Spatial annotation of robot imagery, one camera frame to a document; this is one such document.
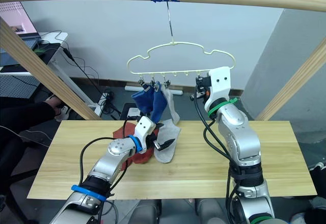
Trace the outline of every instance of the white hanger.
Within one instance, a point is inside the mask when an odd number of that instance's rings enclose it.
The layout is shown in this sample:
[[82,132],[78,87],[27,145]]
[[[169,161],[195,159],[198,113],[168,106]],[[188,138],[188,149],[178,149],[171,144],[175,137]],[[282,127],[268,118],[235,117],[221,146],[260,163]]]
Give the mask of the white hanger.
[[171,32],[172,42],[165,43],[165,44],[162,44],[162,45],[158,45],[158,46],[155,46],[155,47],[152,47],[152,48],[148,49],[147,50],[147,57],[143,57],[142,55],[139,54],[139,55],[136,55],[135,57],[132,57],[131,59],[129,59],[128,62],[127,62],[127,68],[131,72],[131,74],[139,75],[141,78],[143,78],[143,75],[145,75],[145,74],[151,75],[151,77],[154,77],[155,74],[161,74],[165,78],[165,74],[173,74],[174,76],[177,76],[177,73],[184,73],[185,75],[188,76],[189,73],[191,73],[191,72],[197,72],[197,74],[200,75],[201,72],[210,70],[210,69],[205,69],[205,70],[178,70],[178,71],[158,71],[158,72],[133,72],[133,71],[130,70],[130,62],[131,61],[133,61],[133,60],[135,60],[137,58],[142,58],[144,60],[147,60],[147,59],[149,59],[151,57],[151,55],[150,55],[151,51],[153,51],[155,49],[158,49],[160,47],[174,46],[174,45],[179,45],[179,44],[192,45],[192,46],[200,47],[203,50],[203,53],[207,54],[207,55],[211,55],[214,52],[224,53],[224,54],[228,55],[229,57],[231,57],[231,59],[233,61],[233,65],[230,67],[230,69],[233,69],[235,67],[235,65],[236,65],[235,57],[232,54],[230,54],[229,52],[218,50],[218,49],[213,49],[211,52],[206,52],[205,48],[202,45],[197,44],[197,43],[175,42],[174,39],[173,39],[172,26],[171,26],[171,17],[170,17],[170,9],[169,9],[169,3],[168,2],[167,2],[167,7],[168,7],[169,24],[170,24],[170,32]]

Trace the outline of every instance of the gray sock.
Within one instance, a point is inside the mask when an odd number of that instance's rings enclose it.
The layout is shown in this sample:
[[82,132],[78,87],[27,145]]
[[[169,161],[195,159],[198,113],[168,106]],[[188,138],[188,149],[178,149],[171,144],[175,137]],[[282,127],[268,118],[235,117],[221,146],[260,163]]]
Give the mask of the gray sock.
[[156,148],[154,148],[154,156],[157,159],[157,161],[161,163],[169,163],[174,155],[175,147],[177,145],[178,136],[180,133],[180,128],[175,126],[171,119],[166,121],[161,121],[160,123],[163,123],[164,126],[162,126],[157,135],[157,143],[162,145],[164,142],[170,139],[175,139],[174,142],[168,146],[166,149],[163,149],[161,151],[158,151]]
[[165,86],[161,87],[161,91],[168,102],[173,123],[176,125],[180,121],[180,116],[175,112],[174,109],[173,94],[171,93],[170,89],[166,88]]

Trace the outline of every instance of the computer monitor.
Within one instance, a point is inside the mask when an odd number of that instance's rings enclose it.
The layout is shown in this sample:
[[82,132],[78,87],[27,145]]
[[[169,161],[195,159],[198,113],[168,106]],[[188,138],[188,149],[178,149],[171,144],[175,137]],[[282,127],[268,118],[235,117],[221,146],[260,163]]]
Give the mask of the computer monitor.
[[22,39],[40,37],[21,2],[0,3],[0,17]]

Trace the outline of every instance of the black chair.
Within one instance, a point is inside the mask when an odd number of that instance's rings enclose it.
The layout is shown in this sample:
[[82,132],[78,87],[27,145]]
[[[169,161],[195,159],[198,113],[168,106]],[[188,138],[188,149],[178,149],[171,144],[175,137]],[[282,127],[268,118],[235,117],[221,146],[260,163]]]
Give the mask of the black chair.
[[23,142],[16,137],[0,148],[0,211],[6,205],[19,223],[37,224],[37,221],[29,220],[25,216],[10,189],[11,184],[37,174],[38,169],[34,169],[11,176],[12,171],[22,159],[27,147],[38,147],[38,145]]

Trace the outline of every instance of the white cable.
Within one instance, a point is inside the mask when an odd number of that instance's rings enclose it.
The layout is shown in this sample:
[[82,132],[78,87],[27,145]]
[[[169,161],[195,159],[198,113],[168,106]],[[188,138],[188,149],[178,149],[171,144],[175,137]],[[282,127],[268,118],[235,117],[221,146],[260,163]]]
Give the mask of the white cable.
[[40,145],[42,145],[42,146],[45,146],[45,147],[49,148],[48,145],[45,145],[45,144],[42,144],[42,143],[40,143],[40,142],[34,141],[34,140],[32,140],[32,139],[29,139],[28,137],[18,135],[16,132],[10,130],[9,128],[7,128],[7,127],[5,127],[5,126],[0,126],[0,127],[4,128],[4,129],[7,129],[8,131],[11,131],[13,134],[15,134],[15,135],[18,136],[18,137],[25,138],[25,139],[27,139],[27,140],[30,140],[30,141],[32,141],[32,142],[35,142],[35,143],[37,143],[37,144],[40,144]]
[[49,137],[45,132],[43,132],[43,131],[29,131],[29,130],[25,130],[25,131],[27,131],[27,132],[30,132],[30,133],[33,133],[33,132],[39,132],[39,133],[42,133],[42,134],[44,134],[50,141],[52,141],[53,140],[53,138],[51,138],[51,137]]

